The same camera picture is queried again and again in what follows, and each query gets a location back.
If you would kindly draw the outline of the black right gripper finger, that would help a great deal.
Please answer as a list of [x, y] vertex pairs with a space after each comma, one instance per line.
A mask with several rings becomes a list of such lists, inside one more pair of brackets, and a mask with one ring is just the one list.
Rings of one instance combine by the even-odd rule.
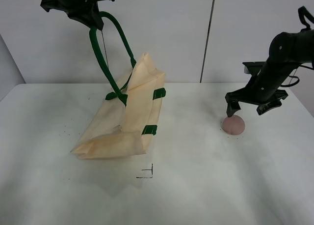
[[263, 115], [264, 113], [266, 113], [272, 109], [281, 107], [282, 102], [281, 102], [281, 98], [279, 98], [279, 99], [275, 98], [275, 99], [267, 100], [265, 102], [258, 101], [258, 102], [256, 102], [256, 105], [258, 106], [257, 107], [258, 115]]
[[232, 117], [239, 110], [241, 110], [241, 107], [238, 101], [228, 101], [226, 110], [227, 117]]

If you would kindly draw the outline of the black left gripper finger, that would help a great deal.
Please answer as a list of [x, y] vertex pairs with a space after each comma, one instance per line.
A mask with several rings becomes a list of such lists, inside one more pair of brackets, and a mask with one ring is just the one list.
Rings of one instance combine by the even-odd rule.
[[81, 7], [70, 9], [68, 17], [76, 20], [89, 28], [95, 27], [98, 30], [103, 29], [103, 20], [100, 16], [98, 3], [88, 3]]

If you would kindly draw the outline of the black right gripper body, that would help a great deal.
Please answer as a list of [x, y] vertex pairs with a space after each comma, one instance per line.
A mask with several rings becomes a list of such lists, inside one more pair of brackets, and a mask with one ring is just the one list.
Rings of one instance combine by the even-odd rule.
[[288, 70], [245, 70], [251, 75], [247, 85], [233, 92], [228, 92], [225, 99], [230, 106], [239, 102], [253, 105], [268, 105], [268, 103], [284, 100], [288, 93], [279, 89], [288, 77]]

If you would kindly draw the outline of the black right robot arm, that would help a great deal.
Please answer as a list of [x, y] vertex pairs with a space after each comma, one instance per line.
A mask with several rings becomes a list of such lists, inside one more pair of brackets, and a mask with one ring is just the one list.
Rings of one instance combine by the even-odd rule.
[[300, 81], [286, 85], [283, 82], [293, 70], [304, 63], [313, 62], [313, 30], [278, 34], [270, 44], [269, 57], [266, 61], [243, 63], [245, 73], [250, 74], [251, 78], [244, 88], [226, 94], [227, 117], [233, 116], [240, 110], [240, 102], [257, 105], [259, 115], [280, 107], [281, 100], [286, 99], [288, 93], [279, 88], [291, 87]]

